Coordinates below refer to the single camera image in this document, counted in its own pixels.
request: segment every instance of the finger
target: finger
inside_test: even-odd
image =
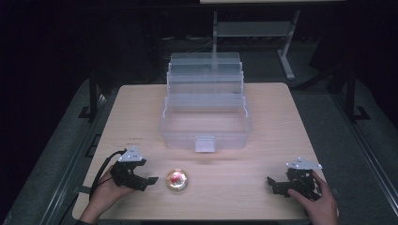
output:
[[[321,187],[322,195],[325,195],[325,194],[330,195],[330,189],[329,189],[328,183],[326,183],[326,181],[324,181],[322,178],[320,178],[318,173],[316,173],[315,171],[313,171],[313,177],[314,177],[315,181]]]
[[[299,202],[300,204],[302,204],[304,207],[305,205],[307,205],[308,203],[310,203],[311,201],[308,200],[307,198],[305,198],[304,196],[302,196],[300,193],[298,193],[297,191],[295,191],[294,189],[288,189],[287,193],[297,202]]]

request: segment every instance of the plastic storage bin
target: plastic storage bin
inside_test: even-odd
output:
[[[233,53],[173,53],[160,132],[168,148],[242,149],[253,125]]]

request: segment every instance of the dark background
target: dark background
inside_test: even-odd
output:
[[[150,83],[161,74],[161,38],[211,37],[211,8],[190,7],[198,1],[157,4],[0,2],[1,220],[90,73],[103,93],[123,83]],[[293,9],[228,8],[220,19],[279,20]],[[315,4],[302,9],[294,39],[323,37],[312,62],[320,71],[351,59],[357,77],[398,127],[397,11],[394,1]],[[139,75],[123,80],[123,73]]]

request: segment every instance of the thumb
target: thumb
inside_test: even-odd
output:
[[[307,198],[302,196],[300,193],[298,193],[294,189],[288,189],[287,193],[290,195],[290,197],[292,197],[292,199],[296,200],[297,202],[299,202],[303,206],[305,206],[308,202],[310,202],[310,200],[308,200]]]

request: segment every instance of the transparent plastic container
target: transparent plastic container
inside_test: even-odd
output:
[[[253,125],[238,53],[174,53],[160,132],[169,148],[242,149]]]

